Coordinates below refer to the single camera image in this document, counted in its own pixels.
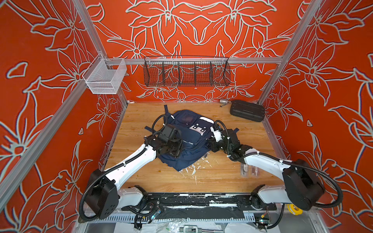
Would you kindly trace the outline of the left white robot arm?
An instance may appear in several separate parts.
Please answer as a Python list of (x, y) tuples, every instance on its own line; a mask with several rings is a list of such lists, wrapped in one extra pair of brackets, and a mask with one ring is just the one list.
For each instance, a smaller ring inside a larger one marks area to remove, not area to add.
[(116, 209), (138, 205), (143, 199), (143, 192), (136, 187), (120, 191), (121, 187), (156, 157), (166, 153), (179, 156), (182, 142), (180, 133), (165, 136), (164, 133), (156, 132), (144, 137), (144, 143), (120, 163), (104, 171), (93, 171), (79, 202), (79, 220), (88, 222), (104, 219)]

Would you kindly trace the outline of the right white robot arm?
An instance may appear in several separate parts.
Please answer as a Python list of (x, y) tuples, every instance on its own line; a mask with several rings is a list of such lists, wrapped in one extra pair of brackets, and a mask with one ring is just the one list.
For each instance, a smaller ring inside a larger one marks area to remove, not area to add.
[[(214, 125), (209, 140), (211, 151), (223, 151), (233, 162), (259, 168), (279, 178), (282, 185), (260, 185), (252, 191), (252, 206), (261, 208), (263, 204), (294, 204), (301, 210), (308, 211), (313, 207), (333, 208), (343, 201), (343, 191), (334, 179), (325, 172), (314, 169), (301, 159), (283, 160), (241, 144), (237, 132), (225, 126)], [(328, 180), (336, 189), (337, 197), (331, 203), (323, 204), (319, 199), (325, 194), (321, 178)]]

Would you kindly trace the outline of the navy blue backpack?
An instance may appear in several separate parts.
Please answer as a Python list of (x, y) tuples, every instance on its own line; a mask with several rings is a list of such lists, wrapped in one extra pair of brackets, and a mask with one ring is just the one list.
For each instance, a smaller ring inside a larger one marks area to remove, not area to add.
[(213, 135), (210, 130), (212, 126), (228, 129), (221, 120), (212, 120), (191, 110), (180, 110), (171, 114), (166, 105), (164, 108), (165, 114), (160, 115), (151, 127), (146, 126), (145, 129), (154, 134), (161, 132), (166, 124), (170, 124), (179, 130), (184, 147), (181, 155), (178, 158), (172, 158), (165, 154), (158, 157), (162, 163), (176, 171), (181, 171), (193, 165), (211, 151), (207, 148), (207, 143)]

